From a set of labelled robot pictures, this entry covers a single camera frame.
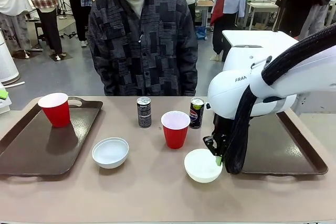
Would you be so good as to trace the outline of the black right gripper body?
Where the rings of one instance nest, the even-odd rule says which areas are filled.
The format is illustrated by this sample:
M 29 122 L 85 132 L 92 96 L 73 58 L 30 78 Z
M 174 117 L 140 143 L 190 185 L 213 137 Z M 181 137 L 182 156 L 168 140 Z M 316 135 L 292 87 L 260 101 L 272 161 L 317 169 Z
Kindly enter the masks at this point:
M 227 140 L 233 127 L 234 120 L 226 119 L 218 114 L 214 114 L 213 124 L 214 130 L 212 136 L 214 140 Z

